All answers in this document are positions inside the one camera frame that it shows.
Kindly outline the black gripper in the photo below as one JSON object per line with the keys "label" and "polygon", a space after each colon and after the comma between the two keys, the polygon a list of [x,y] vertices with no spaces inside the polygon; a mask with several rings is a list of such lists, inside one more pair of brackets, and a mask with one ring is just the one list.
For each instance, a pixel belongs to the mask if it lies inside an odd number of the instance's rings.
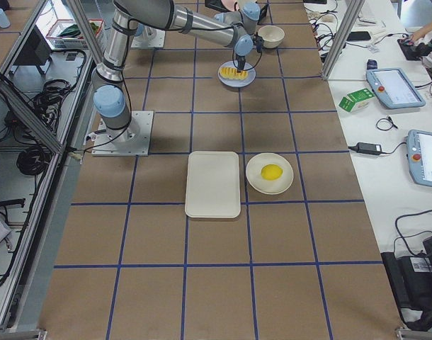
{"label": "black gripper", "polygon": [[241,71],[240,72],[241,77],[246,77],[246,71],[244,71],[245,64],[246,64],[245,56],[235,55],[234,66],[237,68],[237,71]]}

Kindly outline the person hand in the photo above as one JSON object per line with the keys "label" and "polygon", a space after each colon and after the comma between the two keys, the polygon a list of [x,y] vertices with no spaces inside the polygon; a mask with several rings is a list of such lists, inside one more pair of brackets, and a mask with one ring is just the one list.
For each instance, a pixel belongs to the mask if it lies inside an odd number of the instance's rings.
{"label": "person hand", "polygon": [[417,40],[423,38],[426,34],[432,31],[432,24],[425,25],[419,28],[417,31],[413,32],[410,36],[410,41],[415,43]]}

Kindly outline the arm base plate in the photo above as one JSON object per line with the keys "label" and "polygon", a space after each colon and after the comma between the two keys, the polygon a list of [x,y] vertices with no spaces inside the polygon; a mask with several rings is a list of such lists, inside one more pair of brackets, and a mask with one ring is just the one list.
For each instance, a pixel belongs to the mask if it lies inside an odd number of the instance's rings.
{"label": "arm base plate", "polygon": [[161,49],[164,47],[166,33],[162,30],[145,28],[141,34],[136,35],[131,43],[135,50]]}
{"label": "arm base plate", "polygon": [[94,138],[96,147],[91,149],[95,157],[147,157],[149,155],[150,137],[154,120],[154,111],[132,112],[132,120],[126,131],[112,141],[118,134],[108,130],[103,119],[100,119],[98,129],[104,130]]}

